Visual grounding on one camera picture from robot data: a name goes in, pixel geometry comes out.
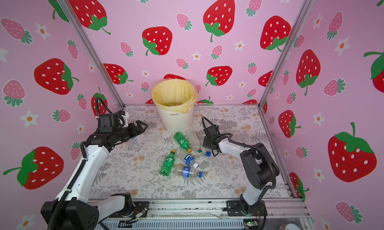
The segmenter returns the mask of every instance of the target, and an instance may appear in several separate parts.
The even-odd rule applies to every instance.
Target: bottle label
[[[191,170],[190,167],[183,167],[183,172],[181,173],[181,175],[183,177],[189,177],[190,170]]]
[[[195,158],[191,156],[190,154],[186,155],[183,162],[189,166],[191,164],[191,161],[194,160]]]

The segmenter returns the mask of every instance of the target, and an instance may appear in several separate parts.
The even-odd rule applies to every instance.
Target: blue bottle label
[[[183,177],[189,177],[190,170],[191,170],[190,167],[183,167],[183,172],[181,173],[181,175]]]

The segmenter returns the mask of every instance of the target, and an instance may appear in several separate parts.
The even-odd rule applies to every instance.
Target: clear plastic bottle
[[[175,165],[173,173],[175,175],[182,176],[182,177],[187,177],[187,178],[190,178],[190,179],[194,179],[194,178],[202,177],[203,176],[203,173],[198,171],[196,168],[185,167],[182,164]]]
[[[188,167],[197,168],[199,166],[199,164],[196,162],[196,159],[182,148],[176,149],[175,156],[182,160],[183,163],[185,163],[185,165]]]

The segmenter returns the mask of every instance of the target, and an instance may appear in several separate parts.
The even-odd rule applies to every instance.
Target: floor
[[[159,170],[166,155],[178,147],[173,134],[164,128],[154,105],[127,109],[131,122],[141,120],[148,124],[148,129],[110,152],[93,183],[90,199],[104,199],[122,192],[131,193],[133,198],[238,198],[245,191],[248,179],[241,160],[223,153],[200,162],[199,169],[203,172],[200,179],[174,174],[161,176]],[[235,141],[263,143],[274,157],[256,106],[196,105],[193,128],[200,142],[204,138],[203,116],[219,125],[221,133],[232,133]],[[276,189],[267,191],[264,197],[289,197],[281,175],[276,181]]]

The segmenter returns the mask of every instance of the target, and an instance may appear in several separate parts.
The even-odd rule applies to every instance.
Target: pink wall
[[[260,85],[258,81],[260,79],[261,82],[265,74],[270,76],[269,72],[280,54],[276,46],[283,44],[282,39],[288,35],[289,25],[293,25],[303,0],[220,0],[217,10],[212,7],[205,13],[216,1],[218,0],[70,0],[70,3],[102,62],[110,64],[108,69],[111,71],[113,66],[115,69],[124,69],[128,80],[133,81],[120,81],[116,72],[110,74],[125,103],[146,103],[151,99],[151,89],[167,74],[184,77],[194,85],[200,85],[199,100],[210,99],[214,103],[243,103],[250,99],[259,101],[266,84]],[[251,9],[255,10],[255,15],[251,13]],[[96,15],[96,20],[92,20],[93,14]],[[273,16],[279,17],[274,17],[269,22],[268,19]],[[216,17],[220,23],[218,30],[210,26]],[[209,32],[203,19],[208,23]],[[191,29],[190,25],[187,26],[188,21],[192,24]],[[264,25],[269,35],[265,35]],[[210,42],[211,32],[214,33],[213,42]],[[148,51],[142,36],[145,36],[149,48],[150,43],[154,44],[152,51],[155,54]],[[276,44],[269,47],[272,50],[264,50],[277,37],[279,39],[276,39]],[[214,60],[211,57],[213,52],[219,58]],[[218,86],[209,83],[209,69],[215,71],[212,74],[214,77],[218,74],[216,77],[219,79],[211,79]],[[226,74],[220,77],[222,74],[219,69],[232,71],[232,74],[229,77],[225,77]],[[144,87],[141,84],[144,82],[149,84],[149,91],[142,90]]]
[[[48,0],[0,0],[0,12],[0,18],[18,22],[2,19],[0,26],[0,86],[2,98],[6,99],[0,104],[0,166],[2,173],[8,169],[23,167],[0,177],[1,228],[44,229],[46,223],[40,214],[41,206],[45,201],[56,197],[78,164],[76,150],[72,151],[74,142],[85,141],[97,126],[91,107],[93,94],[98,92],[100,87],[112,109],[114,100],[97,70],[90,71],[88,65],[91,60],[70,23],[61,19],[57,12],[56,19],[53,19],[54,8]],[[23,44],[21,37],[31,38],[32,42]],[[69,39],[76,44],[76,49],[71,47],[76,59],[68,51]],[[49,65],[41,65],[54,58],[59,60],[52,60]],[[79,82],[73,80],[70,91],[68,81],[61,79],[63,62],[70,69],[71,75],[79,79]],[[43,88],[36,81],[52,91]],[[79,93],[83,94],[85,99],[81,100],[82,107],[77,100]],[[54,111],[61,109],[69,112],[69,120],[65,114],[62,114],[58,122],[53,119]]]
[[[379,1],[317,0],[300,32],[304,42],[300,37],[292,48],[268,98],[270,127],[317,229],[382,225],[383,55],[364,57],[383,51],[384,6],[378,7]],[[335,30],[337,35],[327,40]],[[311,78],[303,81],[305,74]],[[371,74],[378,77],[371,80]],[[301,126],[293,135],[292,114]]]

